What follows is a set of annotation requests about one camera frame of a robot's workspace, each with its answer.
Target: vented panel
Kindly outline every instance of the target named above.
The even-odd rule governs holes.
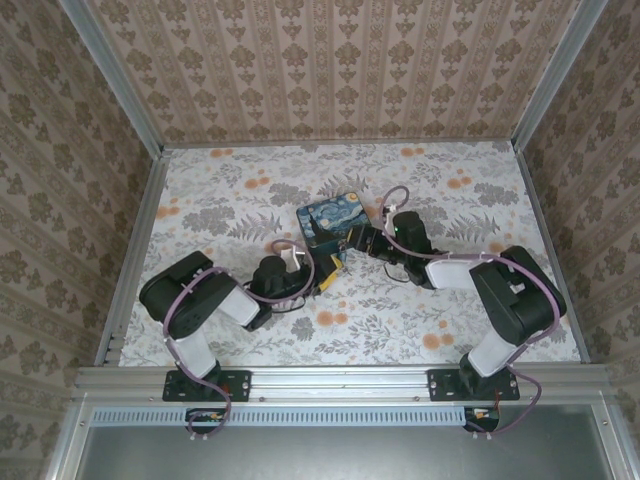
[[[184,426],[185,407],[112,407],[96,409],[91,425]],[[464,425],[463,407],[340,407],[281,408],[237,406],[231,411],[229,426],[456,426]],[[194,425],[209,425],[194,422]]]

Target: floral table surface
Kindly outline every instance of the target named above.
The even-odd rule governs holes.
[[[434,247],[453,252],[529,249],[551,269],[507,142],[354,144],[169,152],[169,170],[140,287],[194,250],[240,280],[251,278],[276,238],[300,239],[296,209],[356,192],[370,217],[391,187],[410,188]],[[322,296],[253,333],[207,329],[223,365],[374,365],[458,362],[489,326],[475,291],[429,291],[390,280],[383,264],[350,251]],[[522,357],[578,361],[570,327]],[[121,366],[170,365],[160,324],[136,301]]]

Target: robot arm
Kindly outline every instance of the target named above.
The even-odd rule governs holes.
[[[403,265],[409,279],[423,288],[477,290],[491,329],[462,357],[459,388],[466,389],[471,397],[484,396],[487,391],[493,395],[492,377],[505,369],[530,338],[553,323],[553,309],[546,295],[526,276],[502,263],[479,258],[447,258],[445,252],[432,247],[416,212],[388,212],[385,228],[393,232],[396,242],[407,250],[443,258],[430,260],[407,255],[394,248],[381,230],[371,226],[355,227],[347,242],[369,256]],[[551,291],[560,315],[566,313],[562,295],[525,248],[513,246],[500,256],[538,278]]]
[[[260,261],[245,289],[224,269],[214,269],[213,262],[196,251],[145,283],[139,298],[151,318],[164,323],[174,301],[187,285],[203,272],[211,272],[190,288],[177,305],[164,341],[176,360],[196,378],[216,383],[221,369],[204,333],[208,324],[226,319],[252,332],[264,325],[273,313],[281,313],[273,309],[282,305],[278,299],[297,297],[308,283],[311,288],[304,291],[304,297],[321,293],[333,281],[340,266],[330,255],[305,263],[295,247],[283,249],[280,255],[269,255]]]

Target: starry night box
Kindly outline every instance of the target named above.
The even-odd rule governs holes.
[[[301,207],[296,215],[307,246],[319,255],[338,253],[352,227],[370,224],[353,192]]]

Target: damask wallpaper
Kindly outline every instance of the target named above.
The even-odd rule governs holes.
[[[165,144],[508,138],[578,0],[88,0]]]
[[[611,0],[525,155],[592,359],[640,440],[640,2]]]
[[[150,159],[55,1],[0,2],[0,478],[37,478],[93,363]]]

